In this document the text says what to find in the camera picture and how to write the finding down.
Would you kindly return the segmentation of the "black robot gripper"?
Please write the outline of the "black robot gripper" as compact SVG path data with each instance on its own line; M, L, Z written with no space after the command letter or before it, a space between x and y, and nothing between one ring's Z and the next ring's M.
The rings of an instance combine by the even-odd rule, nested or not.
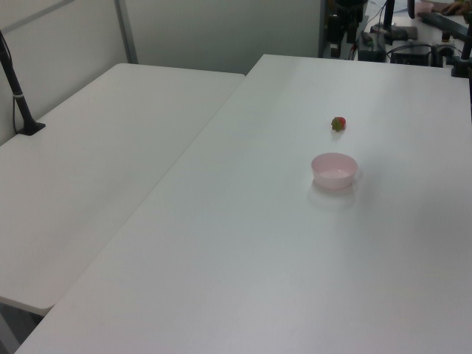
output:
M346 42L355 42L356 26L364 19L364 7L366 0L335 0L336 15L329 16L329 43L330 56L338 58L340 56L340 20L346 29Z

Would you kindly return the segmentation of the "person's hand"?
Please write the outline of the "person's hand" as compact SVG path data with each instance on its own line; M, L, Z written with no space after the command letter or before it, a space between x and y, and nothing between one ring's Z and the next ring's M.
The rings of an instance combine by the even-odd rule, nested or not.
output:
M455 1L441 10L443 15L465 15L471 10L469 1Z

